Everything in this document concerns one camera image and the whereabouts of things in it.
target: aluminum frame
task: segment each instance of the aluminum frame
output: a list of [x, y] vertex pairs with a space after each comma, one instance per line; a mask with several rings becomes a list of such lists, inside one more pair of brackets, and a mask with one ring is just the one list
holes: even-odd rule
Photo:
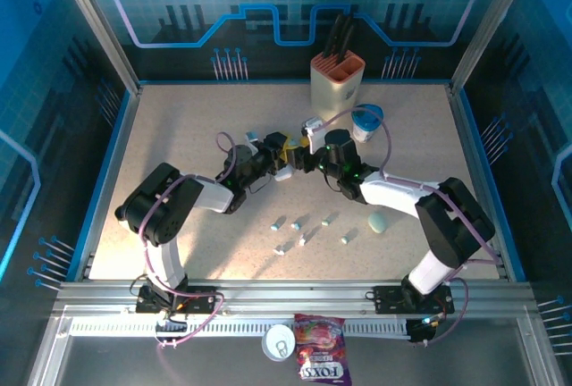
[[[374, 303], [365, 298], [366, 292], [373, 286], [399, 285], [398, 281], [191, 281], [190, 284], [216, 286], [225, 295], [221, 315], [215, 318], [216, 321], [231, 319], [245, 322], [280, 322], [291, 319], [294, 313], [299, 312], [342, 316], [347, 318], [349, 323], [376, 323], [422, 317], [374, 313]], [[129, 293], [129, 286], [128, 281], [64, 283], [57, 295], [28, 385], [56, 384], [64, 356], [69, 351], [70, 337], [119, 335], [126, 340], [129, 337], [149, 337], [149, 328], [122, 331], [125, 324], [147, 325], [158, 320], [156, 315], [134, 313], [136, 297]], [[517, 319], [519, 326], [522, 325], [520, 331], [523, 347], [536, 384], [564, 385], [556, 358], [551, 353], [549, 339], [538, 314], [530, 284], [478, 280], [468, 281], [468, 286], [471, 299], [466, 318]], [[451, 291], [459, 307], [464, 298], [464, 289], [453, 282]], [[106, 325], [103, 329], [98, 326], [101, 325], [102, 319]], [[85, 333], [92, 329], [91, 325], [100, 330], [96, 333]], [[219, 337], [236, 335], [231, 331], [217, 332]]]
[[112, 66], [115, 68], [115, 71], [117, 71], [123, 85], [125, 85], [133, 97], [136, 96], [139, 92], [139, 79], [131, 67], [127, 55], [123, 52], [117, 37], [111, 30], [111, 26], [105, 19], [103, 13], [99, 10], [96, 1], [75, 1], [89, 27], [92, 29], [94, 35], [101, 44], [101, 47], [104, 48], [105, 54], [109, 58]]
[[475, 35], [463, 54], [457, 69], [451, 78], [451, 90], [458, 94], [465, 86], [476, 64], [481, 59], [484, 49], [489, 45], [496, 29], [504, 20], [513, 0], [492, 0], [483, 19], [476, 29]]
[[100, 173], [104, 172], [104, 182], [101, 187], [101, 192], [99, 194], [99, 199], [97, 200], [96, 208], [91, 218], [91, 224], [89, 225], [87, 236], [85, 241], [80, 248], [80, 253], [74, 254], [71, 261], [72, 268], [69, 272], [67, 280], [82, 281], [84, 279], [84, 272], [89, 260], [89, 255], [95, 251], [99, 239], [101, 237], [101, 232], [104, 228], [105, 217], [107, 215], [107, 209], [111, 203], [111, 198], [114, 193], [115, 182], [119, 176], [119, 171], [121, 169], [123, 155], [125, 154], [125, 149], [127, 147], [127, 142], [129, 142], [129, 137], [131, 134], [131, 129], [133, 128], [133, 123], [135, 122], [135, 115], [139, 108], [140, 94], [143, 88], [141, 88], [136, 96], [130, 96], [127, 100], [127, 105], [125, 107], [125, 113], [119, 115], [121, 118], [120, 122], [115, 125], [119, 125], [119, 131], [117, 133], [117, 139], [111, 141], [114, 143], [113, 152], [107, 170], [102, 170]]
[[497, 208], [494, 203], [492, 190], [487, 185], [484, 165], [479, 158], [477, 142], [471, 137], [471, 122], [469, 120], [471, 112], [467, 110], [460, 94], [454, 94], [448, 90], [448, 97], [476, 198], [491, 218], [496, 230], [491, 242], [492, 246], [500, 251], [500, 258], [504, 263], [502, 267], [498, 268], [499, 275], [508, 277], [511, 281], [522, 281], [525, 276], [522, 272], [522, 266], [515, 264], [515, 260], [511, 258], [507, 248], [507, 242], [514, 246], [507, 219], [501, 210], [502, 206]]

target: wire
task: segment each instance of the wire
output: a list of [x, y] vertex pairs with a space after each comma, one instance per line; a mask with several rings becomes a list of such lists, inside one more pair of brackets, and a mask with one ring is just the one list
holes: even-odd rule
[[437, 304], [439, 304], [439, 306], [441, 306], [441, 309], [443, 311], [443, 321], [445, 322], [447, 320], [447, 307], [442, 303], [442, 301], [437, 296], [434, 296], [433, 299], [437, 301]]
[[232, 159], [231, 159], [231, 165], [229, 165], [229, 168], [226, 169], [226, 172], [224, 172], [223, 176], [221, 176], [220, 178], [218, 178], [216, 180], [217, 183], [225, 180], [229, 176], [229, 174], [231, 174], [232, 169], [234, 168], [234, 165], [236, 164], [236, 144], [234, 143], [234, 140], [232, 139], [231, 135], [229, 133], [227, 133], [226, 131], [219, 131], [218, 133], [216, 133], [216, 139], [215, 139], [216, 145], [218, 146], [218, 148], [221, 151], [225, 152], [226, 154], [228, 154], [229, 151], [224, 149], [218, 141], [218, 139], [221, 136], [225, 136], [228, 139], [228, 141], [231, 142]]
[[133, 297], [138, 297], [139, 295], [134, 294], [133, 291], [133, 286], [135, 286], [135, 283], [137, 283], [138, 281], [140, 281], [143, 278], [147, 278], [147, 274], [143, 273], [140, 274], [139, 276], [137, 276], [135, 279], [133, 279], [133, 281], [131, 282], [131, 285], [129, 285], [129, 293], [133, 296]]
[[463, 308], [461, 308], [461, 311], [458, 314], [457, 319], [455, 319], [455, 322], [453, 322], [453, 325], [451, 325], [450, 328], [447, 331], [445, 331], [443, 334], [441, 334], [440, 336], [432, 339], [431, 341], [423, 340], [423, 341], [419, 341], [417, 343], [412, 343], [413, 345], [421, 345], [422, 344], [425, 347], [428, 347], [429, 345], [433, 345], [435, 343], [438, 343], [441, 340], [444, 340], [445, 337], [447, 337], [453, 331], [455, 331], [455, 328], [457, 328], [458, 324], [463, 320], [463, 317], [465, 317], [465, 313], [467, 312], [467, 306], [468, 306], [468, 285], [467, 285], [467, 282], [465, 281], [465, 279], [461, 279], [460, 277], [455, 277], [455, 278], [451, 279], [450, 281], [460, 281], [463, 284], [463, 287], [465, 288], [465, 302], [463, 303]]
[[[237, 158], [236, 158], [237, 157], [236, 144], [234, 143], [234, 140], [232, 139], [232, 137], [228, 133], [226, 133], [225, 131], [220, 131], [219, 133], [217, 133], [216, 134], [216, 140], [215, 140], [216, 145], [223, 152], [226, 152], [226, 153], [229, 152], [228, 150], [225, 150], [221, 146], [221, 144], [219, 143], [219, 138], [221, 136], [225, 136], [231, 142], [232, 159], [231, 159], [231, 164], [229, 165], [226, 172], [223, 173], [223, 175], [216, 180], [217, 183], [221, 182], [222, 180], [225, 180], [229, 176], [229, 174], [231, 174], [232, 169], [234, 168], [234, 165], [236, 164], [236, 160], [237, 160]], [[171, 292], [173, 295], [177, 295], [180, 297], [186, 297], [186, 298], [218, 297], [219, 298], [218, 304], [214, 307], [213, 313], [211, 313], [205, 319], [205, 321], [202, 322], [197, 327], [197, 329], [195, 329], [195, 331], [193, 331], [192, 333], [186, 335], [185, 337], [183, 337], [181, 339], [173, 340], [170, 343], [169, 342], [164, 343], [165, 345], [173, 346], [173, 347], [177, 346], [178, 344], [184, 343], [187, 340], [192, 339], [195, 335], [197, 335], [199, 332], [201, 332], [203, 330], [203, 328], [205, 328], [205, 326], [213, 320], [213, 318], [216, 316], [216, 314], [221, 309], [221, 307], [223, 306], [223, 303], [224, 303], [224, 294], [222, 294], [221, 292], [190, 293], [190, 292], [182, 292], [182, 291], [171, 288], [169, 285], [164, 283], [158, 277], [158, 274], [156, 273], [155, 268], [153, 268], [153, 265], [151, 263], [151, 258], [149, 256], [149, 252], [148, 252], [148, 247], [147, 247], [148, 243], [147, 243], [147, 239], [145, 238], [145, 230], [146, 230], [147, 225], [149, 223], [149, 219], [151, 219], [153, 214], [156, 212], [157, 208], [163, 203], [163, 201], [167, 197], [169, 197], [169, 194], [171, 194], [175, 190], [175, 188], [177, 188], [179, 185], [181, 185], [185, 180], [193, 179], [195, 177], [196, 177], [195, 174], [186, 174], [184, 176], [181, 176], [179, 179], [175, 180], [171, 185], [169, 185], [169, 187], [164, 191], [164, 193], [161, 194], [161, 196], [151, 206], [151, 208], [149, 209], [149, 211], [147, 212], [147, 214], [143, 218], [143, 221], [141, 221], [141, 225], [139, 226], [139, 238], [141, 239], [141, 242], [143, 243], [143, 248], [145, 249], [144, 250], [144, 252], [145, 252], [145, 264], [146, 264], [147, 269], [149, 271], [148, 278], [154, 284], [156, 284], [159, 288], [166, 290], [168, 292]]]
[[350, 109], [346, 109], [345, 111], [341, 111], [337, 115], [334, 115], [333, 118], [324, 122], [322, 125], [320, 125], [318, 128], [316, 128], [315, 131], [325, 129], [328, 125], [332, 124], [338, 118], [340, 118], [341, 116], [345, 115], [346, 113], [350, 113], [350, 112], [367, 112], [367, 113], [370, 113], [382, 124], [383, 131], [385, 132], [385, 137], [387, 138], [387, 153], [385, 154], [385, 158], [383, 159], [382, 165], [379, 168], [379, 173], [383, 176], [383, 168], [390, 161], [390, 158], [391, 158], [391, 135], [390, 135], [390, 130], [387, 128], [387, 125], [385, 125], [385, 122], [383, 121], [382, 116], [380, 114], [378, 114], [376, 111], [372, 111], [371, 109], [367, 109], [366, 107], [359, 107], [359, 106], [350, 107]]

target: white plastic part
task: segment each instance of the white plastic part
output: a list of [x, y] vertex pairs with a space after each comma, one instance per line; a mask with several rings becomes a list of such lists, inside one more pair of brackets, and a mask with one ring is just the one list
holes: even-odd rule
[[124, 229], [130, 232], [129, 223], [127, 221], [118, 221], [119, 225]]
[[[420, 182], [421, 184], [438, 187], [436, 182]], [[369, 205], [387, 206], [395, 210], [399, 210], [405, 214], [410, 214], [413, 217], [417, 216], [415, 204], [419, 198], [428, 196], [430, 193], [423, 189], [413, 189], [395, 183], [389, 183], [383, 180], [378, 172], [373, 172], [364, 179], [364, 182], [359, 186], [364, 200]]]
[[315, 154], [315, 152], [325, 145], [325, 129], [318, 128], [324, 125], [324, 122], [318, 118], [310, 118], [303, 124], [304, 129], [306, 129], [307, 138], [310, 141], [310, 154]]
[[354, 138], [354, 140], [356, 140], [356, 142], [359, 143], [366, 143], [368, 142], [375, 134], [375, 132], [377, 131], [378, 128], [376, 128], [375, 130], [364, 130], [361, 127], [359, 127], [355, 122], [353, 123], [353, 128], [351, 131], [351, 134]]
[[[177, 238], [159, 245], [153, 246], [151, 243], [147, 245], [149, 260], [159, 280], [170, 288], [176, 288], [185, 279], [185, 270], [182, 268], [179, 259], [179, 248], [177, 248]], [[149, 274], [149, 279], [159, 288], [163, 288], [157, 283], [155, 277]]]
[[200, 191], [200, 195], [198, 196], [193, 208], [199, 207], [202, 209], [208, 209], [219, 214], [226, 211], [234, 197], [232, 191], [220, 183], [216, 183], [213, 180], [209, 180], [202, 176], [197, 176], [195, 179], [204, 185], [204, 187], [203, 190]]
[[282, 182], [283, 180], [287, 180], [287, 179], [291, 178], [293, 174], [294, 174], [294, 169], [292, 168], [291, 165], [288, 164], [288, 165], [282, 167], [274, 175], [274, 180], [276, 180], [277, 182]]
[[443, 264], [430, 250], [409, 274], [409, 281], [421, 294], [427, 295], [437, 288], [454, 269]]
[[245, 145], [250, 148], [252, 155], [258, 153], [258, 148], [255, 147], [252, 142], [258, 141], [258, 135], [254, 131], [249, 131], [244, 135]]

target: paper cup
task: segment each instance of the paper cup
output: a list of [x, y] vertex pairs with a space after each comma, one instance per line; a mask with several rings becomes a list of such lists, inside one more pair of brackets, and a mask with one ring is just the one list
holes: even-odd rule
[[[378, 105], [357, 105], [357, 107], [365, 107], [372, 112], [377, 113], [383, 119], [383, 110]], [[364, 111], [355, 111], [351, 113], [351, 120], [354, 123], [353, 127], [353, 137], [356, 142], [365, 143], [372, 138], [374, 133], [379, 129], [382, 124], [377, 118], [375, 118], [371, 113]]]
[[294, 332], [286, 325], [275, 325], [262, 338], [262, 350], [274, 362], [285, 361], [296, 347]]

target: candy bag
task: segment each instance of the candy bag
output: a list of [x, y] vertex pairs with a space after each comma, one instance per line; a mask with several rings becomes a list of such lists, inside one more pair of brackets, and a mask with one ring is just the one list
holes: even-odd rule
[[337, 317], [294, 315], [296, 356], [302, 380], [351, 386], [343, 323]]

